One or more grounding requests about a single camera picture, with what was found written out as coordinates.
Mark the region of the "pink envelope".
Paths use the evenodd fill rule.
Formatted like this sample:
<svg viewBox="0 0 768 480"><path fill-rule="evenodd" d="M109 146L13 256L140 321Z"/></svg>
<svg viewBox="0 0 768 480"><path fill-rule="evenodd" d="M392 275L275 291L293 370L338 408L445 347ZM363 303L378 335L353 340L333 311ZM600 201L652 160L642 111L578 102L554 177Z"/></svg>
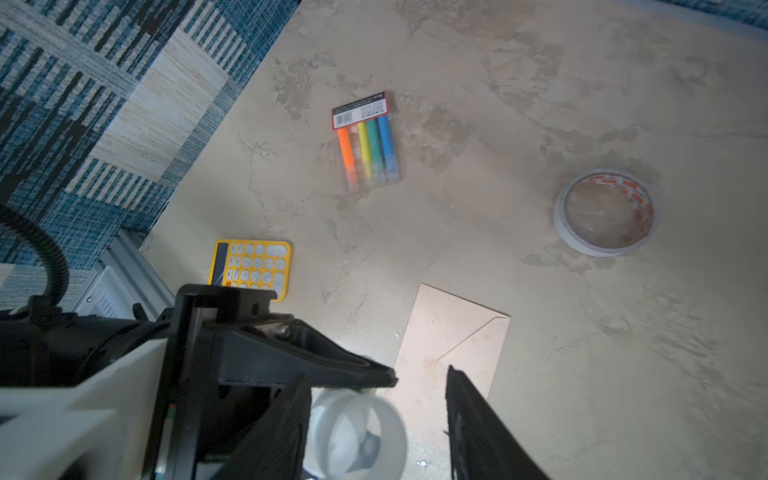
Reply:
<svg viewBox="0 0 768 480"><path fill-rule="evenodd" d="M446 401L450 368L464 372L487 398L510 317L422 284L405 328L385 397L407 430L438 448L448 446Z"/></svg>

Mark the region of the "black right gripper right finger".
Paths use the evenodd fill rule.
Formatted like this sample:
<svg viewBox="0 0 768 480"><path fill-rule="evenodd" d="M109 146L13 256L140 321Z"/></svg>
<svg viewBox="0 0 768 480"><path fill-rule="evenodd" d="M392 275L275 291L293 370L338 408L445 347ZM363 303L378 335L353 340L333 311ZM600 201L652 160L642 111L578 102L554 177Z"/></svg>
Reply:
<svg viewBox="0 0 768 480"><path fill-rule="evenodd" d="M454 479L547 477L463 371L450 367L446 380L448 436Z"/></svg>

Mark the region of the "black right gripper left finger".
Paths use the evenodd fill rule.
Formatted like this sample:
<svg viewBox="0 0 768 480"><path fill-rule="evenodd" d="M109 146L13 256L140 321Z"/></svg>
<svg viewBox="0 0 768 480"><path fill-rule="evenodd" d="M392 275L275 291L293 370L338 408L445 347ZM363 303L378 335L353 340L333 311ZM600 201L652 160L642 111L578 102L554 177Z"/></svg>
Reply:
<svg viewBox="0 0 768 480"><path fill-rule="evenodd" d="M308 378L298 375L253 424L213 479L300 479L311 400Z"/></svg>

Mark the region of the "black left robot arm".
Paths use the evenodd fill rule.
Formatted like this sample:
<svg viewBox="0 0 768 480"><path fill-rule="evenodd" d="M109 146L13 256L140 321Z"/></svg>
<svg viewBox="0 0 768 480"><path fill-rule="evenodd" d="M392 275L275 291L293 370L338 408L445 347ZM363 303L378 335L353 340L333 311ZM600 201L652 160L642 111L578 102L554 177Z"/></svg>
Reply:
<svg viewBox="0 0 768 480"><path fill-rule="evenodd" d="M391 387L394 370L270 309L271 291L188 284L155 321L60 308L55 241L9 207L46 287L1 315L1 386L50 392L1 418L3 478L300 479L316 387Z"/></svg>

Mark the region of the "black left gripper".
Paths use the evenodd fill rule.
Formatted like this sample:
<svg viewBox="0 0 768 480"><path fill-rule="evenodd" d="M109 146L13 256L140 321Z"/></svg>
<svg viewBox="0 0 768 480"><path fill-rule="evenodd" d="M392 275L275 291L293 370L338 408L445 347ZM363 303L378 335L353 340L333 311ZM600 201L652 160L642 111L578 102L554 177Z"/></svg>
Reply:
<svg viewBox="0 0 768 480"><path fill-rule="evenodd" d="M391 388L393 368L352 353L309 324L262 319L277 295L186 284L170 314L144 479L209 479L264 413L269 392L305 375L311 387Z"/></svg>

